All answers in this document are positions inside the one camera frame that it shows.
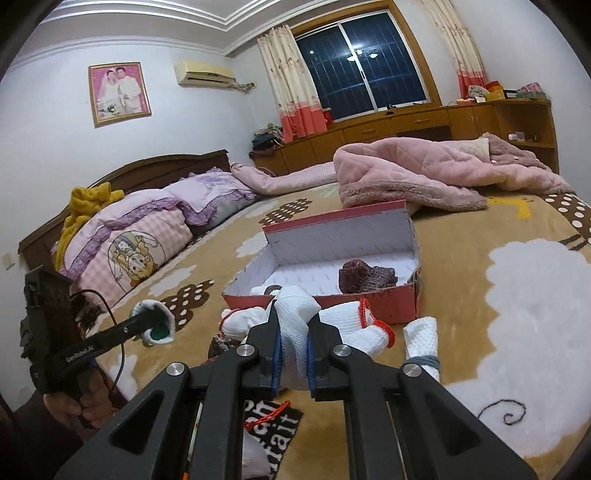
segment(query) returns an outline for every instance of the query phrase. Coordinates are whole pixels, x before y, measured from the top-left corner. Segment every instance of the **wall switch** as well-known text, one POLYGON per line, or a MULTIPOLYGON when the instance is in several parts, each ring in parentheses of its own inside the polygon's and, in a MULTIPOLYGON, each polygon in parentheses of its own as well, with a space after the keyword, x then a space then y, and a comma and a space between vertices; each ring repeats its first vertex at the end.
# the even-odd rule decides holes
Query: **wall switch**
POLYGON ((12 259, 10 252, 2 256, 2 263, 4 263, 4 268, 6 270, 14 266, 14 260, 12 259))

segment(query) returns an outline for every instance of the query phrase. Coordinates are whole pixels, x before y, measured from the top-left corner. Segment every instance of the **picture frame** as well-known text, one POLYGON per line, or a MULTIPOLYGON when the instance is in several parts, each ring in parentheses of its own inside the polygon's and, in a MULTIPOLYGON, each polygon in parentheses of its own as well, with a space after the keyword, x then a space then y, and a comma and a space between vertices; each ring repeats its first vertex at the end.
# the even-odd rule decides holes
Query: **picture frame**
POLYGON ((95 128, 152 115, 138 61, 91 65, 88 84, 95 128))

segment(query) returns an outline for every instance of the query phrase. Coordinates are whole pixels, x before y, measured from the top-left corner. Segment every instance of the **white curtain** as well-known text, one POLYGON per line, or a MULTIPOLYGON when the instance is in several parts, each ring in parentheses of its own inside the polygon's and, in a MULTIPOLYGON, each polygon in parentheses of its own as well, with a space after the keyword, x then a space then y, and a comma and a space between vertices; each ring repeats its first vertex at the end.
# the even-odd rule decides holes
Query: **white curtain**
POLYGON ((484 87, 486 78, 480 54, 450 0, 418 1, 435 23, 447 48, 457 61, 456 70, 462 98, 467 97, 470 85, 484 87))
POLYGON ((272 28, 257 41, 277 100, 284 142, 326 132, 318 92, 289 27, 272 28))

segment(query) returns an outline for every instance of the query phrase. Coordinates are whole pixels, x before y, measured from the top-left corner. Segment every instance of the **human hand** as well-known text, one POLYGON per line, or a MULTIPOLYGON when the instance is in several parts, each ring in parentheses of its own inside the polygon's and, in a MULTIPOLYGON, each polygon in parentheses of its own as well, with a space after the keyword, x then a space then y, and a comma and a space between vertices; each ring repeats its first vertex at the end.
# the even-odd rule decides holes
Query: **human hand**
POLYGON ((43 403, 51 416, 68 428, 72 428, 72 416, 82 415, 94 428, 100 429, 113 417, 109 389, 97 370, 92 371, 88 387, 89 392, 82 395, 80 404, 64 392, 43 395, 43 403))

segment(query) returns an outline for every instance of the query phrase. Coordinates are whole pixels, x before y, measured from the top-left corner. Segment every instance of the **cartoon girl print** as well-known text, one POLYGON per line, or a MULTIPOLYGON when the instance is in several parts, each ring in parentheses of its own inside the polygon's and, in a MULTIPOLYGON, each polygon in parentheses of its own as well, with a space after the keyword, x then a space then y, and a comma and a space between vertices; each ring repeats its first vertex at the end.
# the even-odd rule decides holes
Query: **cartoon girl print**
POLYGON ((145 232, 124 232, 109 247, 111 271, 122 287, 136 287, 164 261, 162 245, 145 232))

